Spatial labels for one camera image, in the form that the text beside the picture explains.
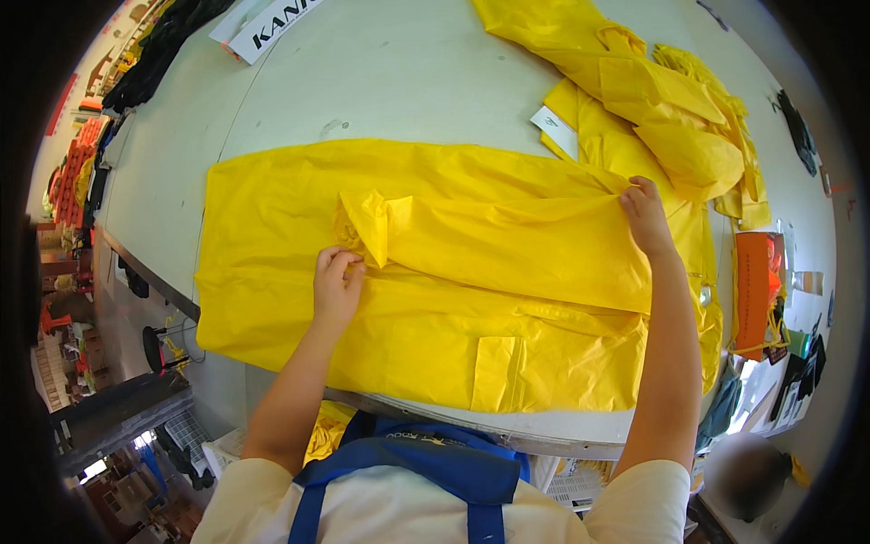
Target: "white label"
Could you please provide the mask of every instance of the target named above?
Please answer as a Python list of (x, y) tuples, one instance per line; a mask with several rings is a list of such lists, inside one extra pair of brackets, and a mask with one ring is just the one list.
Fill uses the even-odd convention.
[(556, 145), (558, 145), (559, 148), (568, 155), (568, 157), (573, 158), (575, 162), (580, 161), (577, 132), (565, 124), (565, 121), (553, 113), (550, 108), (541, 106), (538, 113), (532, 116), (532, 122), (535, 123), (540, 130), (544, 131), (547, 136), (552, 138), (552, 141), (556, 142)]
[(248, 64), (254, 64), (282, 34), (323, 1), (276, 0), (272, 2), (230, 41), (230, 49)]

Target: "white t-shirt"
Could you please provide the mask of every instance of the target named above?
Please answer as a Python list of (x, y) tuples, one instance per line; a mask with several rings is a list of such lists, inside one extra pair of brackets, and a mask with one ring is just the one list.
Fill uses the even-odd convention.
[[(265, 459), (227, 467), (192, 544), (285, 544), (304, 489)], [(653, 460), (629, 468), (596, 500), (585, 521), (520, 481), (502, 506), (511, 544), (682, 542), (689, 474), (679, 463)], [(468, 542), (467, 506), (429, 480), (400, 467), (370, 467), (326, 487), (318, 541)]]

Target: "blue apron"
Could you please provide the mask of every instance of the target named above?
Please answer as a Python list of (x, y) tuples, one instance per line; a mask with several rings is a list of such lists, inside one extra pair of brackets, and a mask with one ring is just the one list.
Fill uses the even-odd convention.
[(293, 479), (305, 488), (288, 544), (314, 544), (326, 485), (360, 468), (402, 467), (468, 504), (468, 541), (505, 544), (501, 505), (517, 481), (529, 480), (524, 453), (494, 444), (485, 433), (446, 423), (404, 423), (357, 412), (338, 449), (313, 460)]

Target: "yellow string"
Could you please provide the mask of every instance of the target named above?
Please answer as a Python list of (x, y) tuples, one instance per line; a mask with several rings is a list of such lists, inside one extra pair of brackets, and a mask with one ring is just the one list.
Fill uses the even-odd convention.
[[(166, 316), (166, 323), (164, 323), (164, 328), (169, 328), (169, 324), (175, 320), (176, 316), (178, 316), (178, 309), (177, 308), (176, 308), (174, 314), (172, 314), (171, 316)], [(176, 346), (175, 343), (172, 341), (172, 339), (168, 335), (164, 338), (164, 342), (166, 343), (166, 347), (169, 348), (169, 351), (172, 352), (172, 356), (175, 359), (181, 359), (184, 356), (184, 350), (182, 348)], [(181, 372), (179, 367), (183, 366), (183, 365), (184, 365), (184, 363), (182, 365), (176, 366), (176, 370)]]

